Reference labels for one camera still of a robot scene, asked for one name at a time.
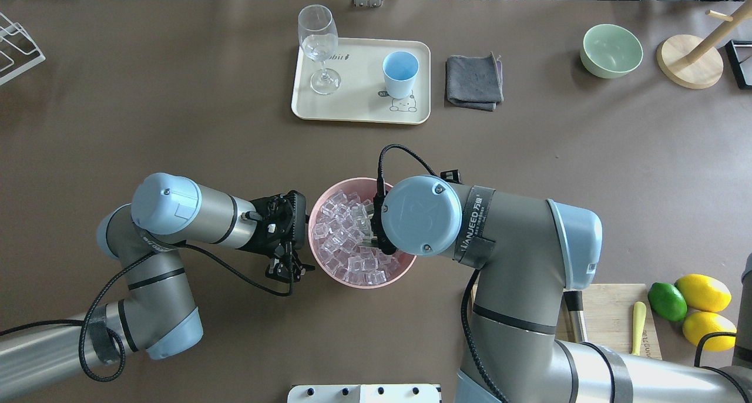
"power strip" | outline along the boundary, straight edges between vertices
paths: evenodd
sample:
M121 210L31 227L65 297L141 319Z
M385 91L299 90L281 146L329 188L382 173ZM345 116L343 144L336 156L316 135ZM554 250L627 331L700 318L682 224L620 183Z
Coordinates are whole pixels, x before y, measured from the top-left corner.
M441 403L433 384L341 384L295 386L287 403Z

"wine glass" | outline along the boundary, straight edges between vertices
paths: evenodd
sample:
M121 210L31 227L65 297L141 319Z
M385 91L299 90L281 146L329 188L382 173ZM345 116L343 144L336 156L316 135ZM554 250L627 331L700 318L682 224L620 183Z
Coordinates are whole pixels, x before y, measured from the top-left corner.
M307 57L321 62L321 69L311 76L311 88L319 95L336 92L341 82L339 73L325 64L337 50L337 26L327 7L310 5L300 11L298 41Z

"dish rack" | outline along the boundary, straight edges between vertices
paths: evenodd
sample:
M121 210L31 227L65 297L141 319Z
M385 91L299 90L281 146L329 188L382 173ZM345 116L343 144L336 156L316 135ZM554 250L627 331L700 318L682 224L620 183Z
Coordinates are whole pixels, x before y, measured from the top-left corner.
M0 12L0 85L44 60L29 33Z

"pink bowl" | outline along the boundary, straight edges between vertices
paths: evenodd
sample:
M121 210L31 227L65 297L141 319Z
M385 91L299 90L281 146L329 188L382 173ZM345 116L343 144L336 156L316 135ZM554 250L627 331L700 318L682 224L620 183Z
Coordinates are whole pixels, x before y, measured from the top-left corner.
M386 184L386 189L391 189L391 184ZM410 255L408 253L404 253L403 251L398 250L397 253L394 255L397 256L397 262L399 262L400 267L392 273L389 280L387 280L386 283L377 284L375 286L359 286L356 284L351 284L346 281L340 280L339 278L335 277L333 273L331 273L326 266L324 266L323 262L321 261L319 254L318 254L318 244L317 240L314 239L314 226L317 223L317 219L319 215L321 215L321 206L324 204L324 202L327 201L333 194L335 194L338 190L341 190L345 194L350 194L352 192L357 193L360 196L361 200L365 199L371 199L373 200L374 195L376 194L376 180L373 178L365 178L365 177L358 177L358 178L351 178L349 180L341 181L340 183L334 184L326 192L324 192L321 197L319 197L318 200L316 200L316 204L314 205L313 210L311 211L311 218L308 221L308 245L311 247L311 252L314 254L314 259L316 259L316 262L321 267L322 271L326 272L327 275L329 275L331 278L333 278L338 283L342 283L346 286L354 287L354 288L379 288L386 286L387 284L394 283L395 281L399 280L400 277L405 275L405 272L410 269L410 267L413 264L413 261L415 261L415 255Z

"light blue joint cover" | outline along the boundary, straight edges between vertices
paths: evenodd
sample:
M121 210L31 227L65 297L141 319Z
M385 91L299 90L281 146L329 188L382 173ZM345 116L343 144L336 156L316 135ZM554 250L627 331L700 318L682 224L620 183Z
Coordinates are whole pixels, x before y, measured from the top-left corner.
M412 176L389 191L381 221L387 237L400 250L434 256L456 240L462 205L446 181L436 176Z
M744 282L744 277L752 271L752 254L747 256L747 266L744 268L744 274L741 276L741 282Z
M564 256L567 290L585 290L596 275L601 257L603 227L601 219L590 210L557 204L547 199L559 233Z
M126 206L128 205L127 204L122 205L121 207L112 211L110 215L105 216L105 218L102 219L102 221L100 221L99 226L97 226L96 228L97 245L99 245L99 248L101 248L101 250L104 251L105 255L113 259L117 259L117 256L115 256L115 253L112 253L112 250L110 249L110 245L107 244L107 227L110 226L110 221L112 220L112 217L115 216L115 213Z
M152 234L168 235L184 229L201 207L201 190L183 176L154 173L146 177L133 195L131 217Z
M468 377L462 369L457 371L457 377L454 403L500 403L500 400Z
M172 331L159 339L152 347L146 349L146 352L153 360L169 358L190 349L203 336L204 328L201 326L199 309L196 307L185 320L180 321L175 328L172 328Z

